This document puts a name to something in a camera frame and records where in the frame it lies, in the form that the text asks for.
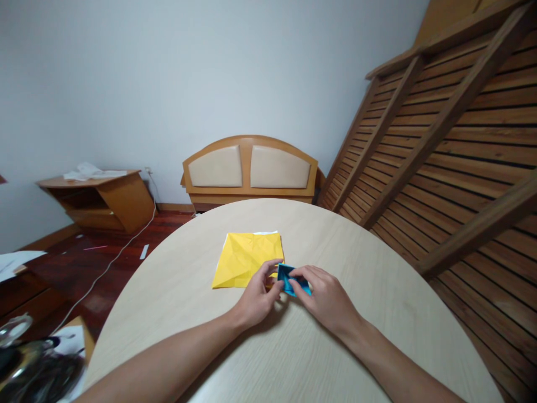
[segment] forearm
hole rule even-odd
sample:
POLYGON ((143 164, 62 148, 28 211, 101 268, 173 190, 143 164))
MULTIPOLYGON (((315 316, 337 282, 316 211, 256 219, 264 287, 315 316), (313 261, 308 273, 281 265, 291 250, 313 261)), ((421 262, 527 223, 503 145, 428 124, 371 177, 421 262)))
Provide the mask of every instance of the forearm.
POLYGON ((228 312, 170 336, 114 369, 77 402, 174 402, 243 329, 228 312))
POLYGON ((371 372, 393 402, 462 402, 455 393, 408 358, 372 324, 363 320, 343 342, 371 372))

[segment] bed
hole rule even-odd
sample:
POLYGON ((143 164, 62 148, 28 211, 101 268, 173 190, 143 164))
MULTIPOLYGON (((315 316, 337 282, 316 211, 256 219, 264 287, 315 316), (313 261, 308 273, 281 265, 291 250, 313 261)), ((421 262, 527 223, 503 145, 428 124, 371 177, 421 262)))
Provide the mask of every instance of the bed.
POLYGON ((218 140, 187 158, 183 168, 181 185, 197 211, 254 198, 311 203, 324 181, 317 160, 261 135, 218 140))

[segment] oval table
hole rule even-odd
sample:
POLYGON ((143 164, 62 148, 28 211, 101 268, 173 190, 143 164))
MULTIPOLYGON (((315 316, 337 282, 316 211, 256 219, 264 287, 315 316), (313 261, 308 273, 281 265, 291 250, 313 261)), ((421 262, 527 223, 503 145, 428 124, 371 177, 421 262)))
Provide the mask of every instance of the oval table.
MULTIPOLYGON (((86 386, 160 340, 230 309, 211 289, 228 232, 281 233, 286 263, 335 275, 359 312, 469 402, 501 402, 478 353, 435 292, 396 252, 346 218, 283 199, 227 204, 186 223, 134 273, 98 339, 86 386)), ((183 400, 387 402, 371 375, 297 299, 282 302, 214 361, 183 400)))

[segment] white wall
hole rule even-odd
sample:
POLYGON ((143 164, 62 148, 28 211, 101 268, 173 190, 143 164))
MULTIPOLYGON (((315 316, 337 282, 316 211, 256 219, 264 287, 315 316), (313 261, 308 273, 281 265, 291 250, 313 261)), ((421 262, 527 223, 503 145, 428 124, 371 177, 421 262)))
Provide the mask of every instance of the white wall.
POLYGON ((51 88, 24 71, 5 37, 0 37, 0 253, 11 252, 72 221, 35 185, 90 158, 69 115, 51 88))
POLYGON ((427 2, 13 0, 0 18, 91 162, 150 166, 160 201, 188 203, 182 161, 230 135, 282 139, 327 173, 364 75, 412 46, 427 2))

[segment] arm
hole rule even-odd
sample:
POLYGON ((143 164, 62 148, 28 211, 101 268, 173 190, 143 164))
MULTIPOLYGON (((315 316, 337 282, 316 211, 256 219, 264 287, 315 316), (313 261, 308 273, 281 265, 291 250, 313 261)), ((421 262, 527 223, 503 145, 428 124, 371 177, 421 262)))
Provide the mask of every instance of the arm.
POLYGON ((313 286, 312 296, 291 280, 306 309, 334 333, 364 364, 392 401, 462 402, 456 394, 403 354, 354 308, 334 276, 315 266, 304 266, 290 275, 304 277, 313 286))
POLYGON ((274 259, 263 263, 229 312, 134 356, 89 388, 77 402, 175 402, 229 343, 269 314, 280 298, 283 282, 268 276, 280 262, 274 259), (267 292, 268 284, 272 288, 267 292))

